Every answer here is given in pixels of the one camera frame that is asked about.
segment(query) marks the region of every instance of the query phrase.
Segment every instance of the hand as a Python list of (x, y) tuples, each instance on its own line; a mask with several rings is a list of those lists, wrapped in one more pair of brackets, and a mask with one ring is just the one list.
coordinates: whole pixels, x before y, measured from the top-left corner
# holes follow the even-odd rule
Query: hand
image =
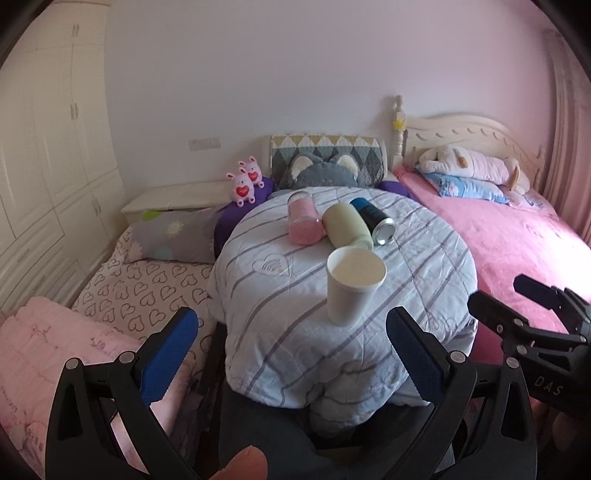
[(247, 447), (210, 480), (267, 480), (265, 454), (256, 447)]

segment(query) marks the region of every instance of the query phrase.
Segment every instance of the pink curtain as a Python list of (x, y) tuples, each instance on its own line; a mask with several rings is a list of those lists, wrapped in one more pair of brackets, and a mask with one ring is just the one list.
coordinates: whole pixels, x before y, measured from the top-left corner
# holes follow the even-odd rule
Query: pink curtain
[(559, 33), (545, 40), (556, 78), (556, 134), (543, 195), (591, 245), (591, 82)]

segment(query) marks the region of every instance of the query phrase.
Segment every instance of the blue pillow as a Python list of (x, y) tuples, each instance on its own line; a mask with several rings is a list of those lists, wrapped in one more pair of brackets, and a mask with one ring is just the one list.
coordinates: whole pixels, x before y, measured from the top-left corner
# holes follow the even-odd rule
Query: blue pillow
[(454, 177), (442, 173), (421, 172), (421, 175), (433, 185), (440, 197), (462, 197), (509, 203), (509, 199), (503, 195), (501, 189), (489, 181)]

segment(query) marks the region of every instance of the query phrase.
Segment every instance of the yellow flower decoration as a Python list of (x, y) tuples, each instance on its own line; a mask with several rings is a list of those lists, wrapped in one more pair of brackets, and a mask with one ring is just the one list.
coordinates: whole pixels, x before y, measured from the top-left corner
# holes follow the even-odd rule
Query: yellow flower decoration
[(395, 120), (393, 123), (395, 130), (398, 130), (399, 132), (404, 132), (406, 130), (406, 122), (404, 120)]

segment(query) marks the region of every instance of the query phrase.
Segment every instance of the pink bedspread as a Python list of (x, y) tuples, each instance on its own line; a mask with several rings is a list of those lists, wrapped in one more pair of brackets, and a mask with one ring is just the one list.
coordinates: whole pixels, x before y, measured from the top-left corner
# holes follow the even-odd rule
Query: pink bedspread
[[(521, 273), (591, 300), (591, 249), (562, 220), (485, 200), (440, 197), (419, 174), (397, 174), (424, 206), (460, 233), (474, 257), (478, 288), (524, 315), (532, 326), (566, 331), (554, 312), (515, 292), (513, 280)], [(471, 357), (500, 363), (496, 333), (479, 328)]]
[[(93, 322), (46, 298), (35, 297), (0, 328), (0, 424), (36, 473), (45, 478), (47, 424), (64, 363), (114, 360), (140, 342)], [(170, 433), (190, 381), (190, 365), (179, 368), (164, 398), (151, 405)], [(130, 465), (145, 471), (117, 415), (113, 432)]]

